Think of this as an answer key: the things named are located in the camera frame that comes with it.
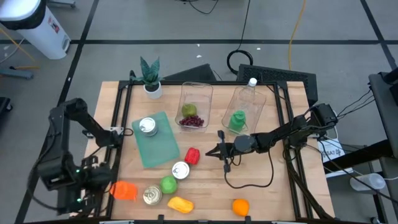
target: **white bin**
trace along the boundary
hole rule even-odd
[[[45,0],[2,0],[0,22],[16,30],[49,59],[67,55],[70,38],[45,5]]]

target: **red bell pepper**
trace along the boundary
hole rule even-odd
[[[200,158],[200,151],[199,149],[195,149],[193,147],[188,149],[187,155],[185,156],[185,162],[187,164],[198,164]]]

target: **succulent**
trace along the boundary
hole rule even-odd
[[[159,77],[160,62],[159,58],[149,67],[148,63],[141,58],[142,77],[130,77],[135,81],[143,81],[145,86],[152,87],[161,80]]]

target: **table frame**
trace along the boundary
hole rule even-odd
[[[183,81],[181,81],[181,82],[180,81],[166,81],[166,80],[162,81],[162,85],[181,85],[182,83],[183,83]],[[221,82],[220,81],[217,81],[217,82],[210,81],[210,82],[203,82],[203,83],[207,83],[210,85],[246,85],[247,84],[246,82],[236,82],[236,81],[221,81]],[[132,94],[132,87],[134,85],[143,85],[143,83],[134,82],[131,80],[119,81],[118,93],[116,95],[116,101],[115,101],[115,106],[114,106],[114,110],[113,110],[111,126],[116,126],[116,124],[118,122],[118,114],[119,114],[119,110],[120,110],[120,106],[121,106],[121,102],[122,102],[122,95],[123,95],[123,91],[126,90],[127,94],[126,94],[126,99],[124,101],[123,115],[121,118],[121,127],[126,128],[127,115],[128,115],[128,111],[129,111],[130,99],[131,99],[131,94]],[[290,97],[289,97],[289,92],[287,89],[287,82],[286,81],[263,82],[263,83],[258,83],[258,85],[271,86],[274,90],[279,90],[279,88],[281,88],[283,91],[283,94],[284,94],[284,98],[286,99],[285,104],[286,104],[286,108],[287,108],[288,119],[289,119],[289,121],[293,120],[294,116],[293,116],[292,106],[290,104]],[[275,101],[276,101],[277,113],[278,113],[278,118],[279,118],[279,124],[282,126],[283,124],[285,124],[284,113],[282,110],[282,103],[281,103],[282,96],[279,95],[279,91],[273,91],[273,92],[275,94]],[[113,175],[112,175],[113,178],[111,180],[111,183],[115,183],[118,180],[118,172],[119,172],[121,153],[122,153],[122,148],[123,148],[123,141],[124,141],[124,137],[122,137],[121,144],[117,148],[111,148],[111,147],[106,148],[106,154],[105,154],[105,158],[104,158],[105,163],[111,162],[112,151],[116,151],[115,152],[116,155],[114,157],[114,163],[111,168],[111,172],[113,173]],[[284,143],[284,150],[289,151],[290,150],[289,141],[287,139],[284,139],[283,143]],[[304,168],[303,168],[301,153],[299,150],[295,150],[294,153],[296,156],[298,176],[299,176],[300,180],[302,181],[304,188],[307,188],[307,182],[305,179],[305,172],[304,172]],[[287,160],[291,160],[290,153],[287,153],[286,157],[287,157]],[[287,167],[292,166],[292,162],[287,162],[286,165],[287,165]],[[306,211],[307,216],[306,216],[306,218],[304,218],[303,216],[301,216],[301,212],[300,212],[299,198],[297,196],[297,188],[295,186],[296,183],[294,182],[294,178],[290,175],[290,173],[289,173],[289,184],[290,184],[290,193],[292,195],[292,204],[293,204],[293,208],[294,208],[294,215],[295,215],[296,222],[325,223],[325,224],[327,224],[327,223],[355,223],[355,222],[342,222],[342,221],[330,220],[330,219],[327,220],[327,219],[313,218],[312,207],[310,205],[309,199],[304,196],[305,194],[303,195],[303,200],[304,200],[305,211]],[[79,218],[70,218],[68,220],[52,220],[52,221],[34,222],[34,223],[64,223],[64,224],[69,224],[69,223],[72,224],[73,223],[73,224],[76,224],[76,223],[98,223],[98,222],[105,222],[105,221],[111,222],[114,198],[112,197],[111,194],[108,195],[108,202],[106,205],[105,215],[101,216],[100,214],[101,214],[101,212],[103,212],[103,211],[101,211],[103,195],[99,195],[98,197],[99,197],[98,200],[100,201],[100,203],[95,208],[93,217],[79,217]],[[171,223],[243,223],[243,224],[250,224],[250,223],[272,223],[272,222],[271,221],[251,221],[250,216],[246,216],[244,221],[164,220],[164,216],[160,214],[158,216],[158,220],[129,220],[129,221],[126,221],[126,224],[127,223],[134,223],[134,224],[137,224],[137,223],[142,223],[142,224],[152,224],[152,223],[156,223],[156,224],[164,224],[164,223],[170,223],[170,224]]]

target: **red grapes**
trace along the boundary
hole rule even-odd
[[[202,127],[204,122],[204,119],[200,119],[198,115],[195,115],[182,119],[180,124],[184,126]]]

